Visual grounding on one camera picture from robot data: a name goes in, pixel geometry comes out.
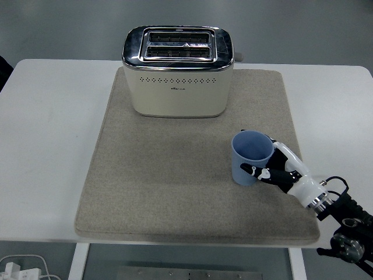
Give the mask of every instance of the power strip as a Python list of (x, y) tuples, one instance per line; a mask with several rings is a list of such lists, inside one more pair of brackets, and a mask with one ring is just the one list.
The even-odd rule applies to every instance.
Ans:
[(32, 268), (20, 270), (20, 266), (9, 262), (5, 266), (5, 271), (0, 274), (0, 280), (39, 280), (41, 270)]

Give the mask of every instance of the plastic cup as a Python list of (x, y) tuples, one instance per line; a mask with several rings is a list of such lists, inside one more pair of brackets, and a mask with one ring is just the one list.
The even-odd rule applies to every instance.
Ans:
[(272, 140), (265, 134), (244, 130), (236, 134), (231, 142), (232, 146), (232, 177), (242, 186), (251, 186), (256, 178), (240, 168), (242, 163), (256, 167), (266, 167), (275, 148)]

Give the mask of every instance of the robotic hand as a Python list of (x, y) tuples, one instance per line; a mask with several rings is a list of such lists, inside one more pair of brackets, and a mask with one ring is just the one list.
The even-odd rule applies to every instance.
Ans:
[[(318, 254), (355, 263), (373, 277), (373, 267), (366, 263), (373, 262), (373, 216), (363, 211), (347, 194), (349, 187), (343, 178), (334, 176), (316, 182), (306, 165), (284, 143), (274, 139), (272, 142), (275, 152), (265, 168), (247, 163), (241, 164), (241, 168), (260, 181), (277, 185), (298, 198), (304, 207), (316, 212), (320, 221), (329, 215), (334, 217), (341, 227), (330, 240), (331, 249), (318, 248)], [(342, 194), (326, 190), (325, 185), (333, 179), (341, 180), (346, 186)], [(330, 194), (336, 194), (338, 199), (332, 200)]]

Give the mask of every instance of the table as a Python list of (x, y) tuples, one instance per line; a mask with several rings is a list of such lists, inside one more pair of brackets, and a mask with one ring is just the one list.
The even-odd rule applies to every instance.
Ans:
[[(108, 97), (121, 61), (26, 59), (0, 93), (1, 240), (122, 243), (74, 232)], [(368, 212), (373, 174), (373, 79), (360, 66), (235, 64), (283, 75), (304, 163), (314, 178), (344, 177)], [(319, 222), (329, 247), (339, 224)]]

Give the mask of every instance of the toaster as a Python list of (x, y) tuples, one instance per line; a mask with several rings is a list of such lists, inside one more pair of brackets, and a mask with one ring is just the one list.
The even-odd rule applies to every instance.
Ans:
[(124, 42), (122, 61), (134, 109), (152, 117), (216, 117), (233, 74), (230, 35), (217, 27), (141, 26)]

